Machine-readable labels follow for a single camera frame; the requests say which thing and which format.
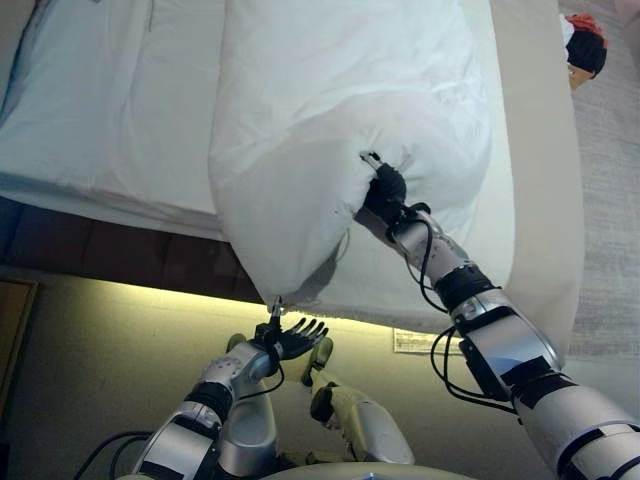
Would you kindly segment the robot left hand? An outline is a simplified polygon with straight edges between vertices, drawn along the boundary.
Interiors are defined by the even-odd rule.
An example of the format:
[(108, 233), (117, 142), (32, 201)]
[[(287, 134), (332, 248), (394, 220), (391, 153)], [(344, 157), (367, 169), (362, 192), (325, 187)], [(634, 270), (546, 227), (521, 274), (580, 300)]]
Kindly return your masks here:
[(324, 322), (316, 319), (308, 321), (301, 318), (289, 329), (281, 325), (283, 301), (277, 296), (270, 310), (270, 318), (266, 323), (258, 324), (251, 345), (265, 352), (272, 363), (292, 360), (312, 350), (328, 334), (329, 329)]

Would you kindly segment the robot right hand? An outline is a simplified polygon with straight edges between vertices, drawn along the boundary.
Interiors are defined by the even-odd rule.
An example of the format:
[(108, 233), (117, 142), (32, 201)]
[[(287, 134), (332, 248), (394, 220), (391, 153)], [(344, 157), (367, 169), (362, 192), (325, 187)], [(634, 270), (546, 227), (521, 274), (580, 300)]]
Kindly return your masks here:
[(361, 152), (360, 159), (374, 171), (364, 207), (390, 226), (401, 216), (405, 206), (405, 180), (398, 170), (383, 162), (376, 152)]

